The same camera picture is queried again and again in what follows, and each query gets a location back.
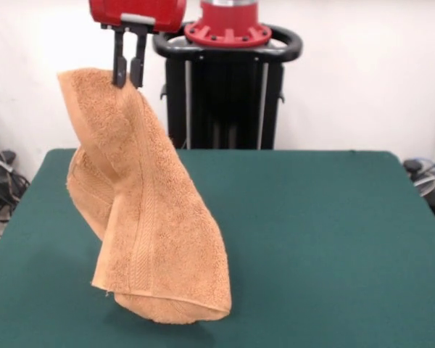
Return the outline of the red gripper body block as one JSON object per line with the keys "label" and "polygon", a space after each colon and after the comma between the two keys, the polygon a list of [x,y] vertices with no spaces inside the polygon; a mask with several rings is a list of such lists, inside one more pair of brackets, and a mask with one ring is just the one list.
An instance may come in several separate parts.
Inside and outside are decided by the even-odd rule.
{"label": "red gripper body block", "polygon": [[89,0],[95,22],[105,27],[145,25],[154,32],[175,33],[186,11],[186,0]]}

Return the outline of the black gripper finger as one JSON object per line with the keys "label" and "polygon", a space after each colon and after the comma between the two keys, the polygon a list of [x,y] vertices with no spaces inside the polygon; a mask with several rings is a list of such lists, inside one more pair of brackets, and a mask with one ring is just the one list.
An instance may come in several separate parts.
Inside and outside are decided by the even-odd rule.
{"label": "black gripper finger", "polygon": [[123,55],[123,29],[114,29],[114,58],[112,69],[112,84],[118,88],[122,88],[126,82],[127,61]]}
{"label": "black gripper finger", "polygon": [[144,77],[144,57],[146,47],[146,30],[145,29],[132,29],[136,34],[136,51],[135,56],[130,63],[130,81],[136,87],[143,86]]}

